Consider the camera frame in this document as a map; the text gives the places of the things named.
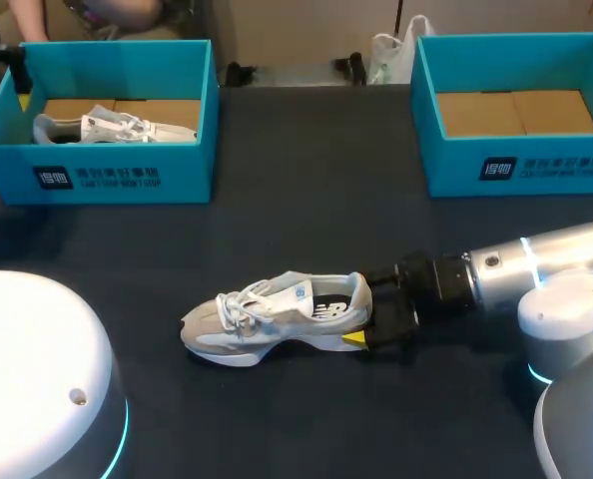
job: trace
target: sneaker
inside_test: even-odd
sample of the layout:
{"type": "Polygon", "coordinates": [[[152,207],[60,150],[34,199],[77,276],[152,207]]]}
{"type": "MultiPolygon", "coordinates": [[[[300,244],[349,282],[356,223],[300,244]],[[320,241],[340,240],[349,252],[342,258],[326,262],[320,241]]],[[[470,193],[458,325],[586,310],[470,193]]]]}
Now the sneaker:
{"type": "Polygon", "coordinates": [[[236,367],[254,366],[289,339],[326,351],[356,351],[342,336],[361,329],[371,311],[371,291],[357,272],[288,271],[197,306],[182,319],[181,340],[208,361],[236,367]]]}
{"type": "Polygon", "coordinates": [[[127,113],[112,112],[96,105],[88,115],[74,120],[54,120],[40,114],[33,123],[38,145],[64,143],[194,143],[197,132],[190,128],[154,123],[127,113]]]}

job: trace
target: shoe heel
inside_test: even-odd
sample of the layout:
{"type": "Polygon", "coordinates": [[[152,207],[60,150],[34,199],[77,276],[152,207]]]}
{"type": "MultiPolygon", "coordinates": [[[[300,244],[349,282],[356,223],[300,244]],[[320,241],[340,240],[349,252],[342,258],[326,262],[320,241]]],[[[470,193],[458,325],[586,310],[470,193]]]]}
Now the shoe heel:
{"type": "Polygon", "coordinates": [[[343,341],[342,335],[337,334],[322,334],[317,336],[297,336],[293,339],[298,341],[306,342],[310,346],[314,346],[316,349],[321,351],[361,351],[362,348],[347,344],[343,341]]]}

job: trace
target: white plastic bag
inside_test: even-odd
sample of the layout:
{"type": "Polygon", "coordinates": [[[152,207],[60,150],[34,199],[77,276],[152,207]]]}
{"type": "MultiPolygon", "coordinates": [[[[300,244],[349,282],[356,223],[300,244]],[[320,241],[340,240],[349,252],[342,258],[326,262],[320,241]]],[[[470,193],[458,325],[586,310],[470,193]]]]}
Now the white plastic bag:
{"type": "Polygon", "coordinates": [[[410,20],[402,42],[386,33],[372,38],[367,83],[409,83],[412,78],[416,39],[421,35],[435,35],[435,32],[425,16],[416,15],[410,20]]]}

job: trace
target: black table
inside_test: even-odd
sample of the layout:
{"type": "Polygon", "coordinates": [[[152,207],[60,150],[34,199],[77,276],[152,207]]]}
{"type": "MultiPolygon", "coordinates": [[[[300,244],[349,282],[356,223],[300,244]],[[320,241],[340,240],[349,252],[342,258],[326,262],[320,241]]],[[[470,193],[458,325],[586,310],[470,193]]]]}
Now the black table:
{"type": "Polygon", "coordinates": [[[413,364],[284,344],[189,357],[178,321],[287,269],[344,272],[593,220],[593,197],[432,201],[406,88],[223,91],[209,206],[12,209],[0,268],[80,293],[131,403],[135,477],[541,478],[524,364],[434,327],[413,364]]]}

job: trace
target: shoe sole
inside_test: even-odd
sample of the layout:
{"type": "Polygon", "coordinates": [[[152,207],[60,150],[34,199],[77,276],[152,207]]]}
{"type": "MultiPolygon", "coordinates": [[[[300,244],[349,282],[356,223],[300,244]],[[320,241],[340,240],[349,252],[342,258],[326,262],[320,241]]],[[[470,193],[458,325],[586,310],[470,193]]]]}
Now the shoe sole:
{"type": "MultiPolygon", "coordinates": [[[[285,340],[296,340],[306,342],[310,346],[314,346],[316,349],[320,349],[321,351],[361,351],[360,347],[353,346],[351,344],[347,344],[346,342],[344,342],[342,336],[339,335],[326,334],[320,336],[295,336],[285,340]]],[[[260,349],[259,351],[248,352],[246,354],[205,354],[204,352],[194,351],[187,346],[186,349],[190,351],[192,354],[196,354],[197,356],[202,357],[203,359],[215,362],[216,364],[221,364],[223,366],[250,367],[259,364],[259,361],[261,361],[264,358],[264,356],[272,350],[273,347],[282,342],[283,341],[278,341],[273,344],[269,344],[268,346],[264,347],[263,349],[260,349]]]]}

